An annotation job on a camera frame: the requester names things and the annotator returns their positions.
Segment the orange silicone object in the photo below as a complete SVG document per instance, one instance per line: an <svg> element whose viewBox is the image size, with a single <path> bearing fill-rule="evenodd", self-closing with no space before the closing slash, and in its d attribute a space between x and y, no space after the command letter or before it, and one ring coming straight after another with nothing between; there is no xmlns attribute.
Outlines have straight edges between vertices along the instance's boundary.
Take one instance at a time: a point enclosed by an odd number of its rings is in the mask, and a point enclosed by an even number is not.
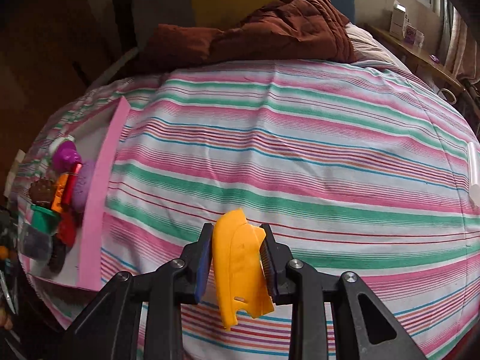
<svg viewBox="0 0 480 360"><path fill-rule="evenodd" d="M56 183L57 190L55 191L55 197L53 198L51 209L53 211L58 212L59 214L63 212L63 208L60 202L62 201L63 190L65 189L67 179L68 179L68 173L64 173L58 178Z"/></svg>
<svg viewBox="0 0 480 360"><path fill-rule="evenodd" d="M258 318L274 310L260 264L265 231L247 222L241 209L227 212L215 224L213 269L223 326L237 325L236 313L245 310Z"/></svg>

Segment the purple item on shelf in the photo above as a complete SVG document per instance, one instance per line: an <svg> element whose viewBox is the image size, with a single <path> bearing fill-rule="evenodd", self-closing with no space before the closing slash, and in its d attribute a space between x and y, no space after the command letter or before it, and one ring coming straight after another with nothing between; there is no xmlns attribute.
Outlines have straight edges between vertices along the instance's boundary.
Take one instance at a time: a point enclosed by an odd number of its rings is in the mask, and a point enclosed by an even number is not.
<svg viewBox="0 0 480 360"><path fill-rule="evenodd" d="M73 188L71 197L71 207L76 212L83 212L87 203L88 191L90 184L92 184L92 176L95 170L95 161L86 160L83 163L82 169L78 173L77 181Z"/></svg>
<svg viewBox="0 0 480 360"><path fill-rule="evenodd" d="M69 172L74 164L81 162L82 158L71 140L62 142L52 156L52 167L58 173Z"/></svg>

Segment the open tray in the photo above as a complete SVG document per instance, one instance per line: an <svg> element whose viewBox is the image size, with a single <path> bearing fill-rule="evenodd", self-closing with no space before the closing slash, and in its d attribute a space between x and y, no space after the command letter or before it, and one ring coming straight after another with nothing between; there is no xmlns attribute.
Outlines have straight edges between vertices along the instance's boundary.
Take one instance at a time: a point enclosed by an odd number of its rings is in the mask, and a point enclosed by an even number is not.
<svg viewBox="0 0 480 360"><path fill-rule="evenodd" d="M27 273L67 287L94 291L102 288L100 249L105 197L129 110L130 105L122 96L66 131L65 136L75 137L75 146L82 160L96 161L82 226L77 228L75 244L67 253L63 268L58 274L52 273L44 263L23 256L23 266Z"/></svg>

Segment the striped fabric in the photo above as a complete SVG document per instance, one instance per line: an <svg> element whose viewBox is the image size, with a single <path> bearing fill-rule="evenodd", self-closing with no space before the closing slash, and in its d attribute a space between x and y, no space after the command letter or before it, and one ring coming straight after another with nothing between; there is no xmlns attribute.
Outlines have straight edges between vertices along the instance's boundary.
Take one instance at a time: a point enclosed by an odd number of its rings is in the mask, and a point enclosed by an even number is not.
<svg viewBox="0 0 480 360"><path fill-rule="evenodd" d="M466 142L478 142L410 73L373 61L257 61L113 83L35 141L16 184L23 213L50 140L120 95L132 110L106 198L104 282L119 270L153 271L204 222L241 207L252 224L270 223L294 257L359 273L429 358L444 357L478 320L480 210L468 197L466 154ZM65 326L80 309L37 290ZM226 332L211 274L201 304L182 308L185 350L195 359L286 357L290 313L241 313Z"/></svg>

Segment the red object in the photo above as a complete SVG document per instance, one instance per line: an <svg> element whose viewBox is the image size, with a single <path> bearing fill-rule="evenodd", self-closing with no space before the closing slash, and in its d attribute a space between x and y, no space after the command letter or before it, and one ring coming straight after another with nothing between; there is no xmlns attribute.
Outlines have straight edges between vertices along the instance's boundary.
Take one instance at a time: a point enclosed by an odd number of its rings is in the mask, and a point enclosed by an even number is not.
<svg viewBox="0 0 480 360"><path fill-rule="evenodd" d="M58 225L57 237L69 248L74 246L77 235L77 226L70 210L61 213L61 221Z"/></svg>
<svg viewBox="0 0 480 360"><path fill-rule="evenodd" d="M65 184L63 195L61 197L62 206L70 206L71 197L74 193L74 187L75 187L75 183L77 182L78 173L80 172L80 169L82 169L82 164L74 163L69 171L67 183Z"/></svg>

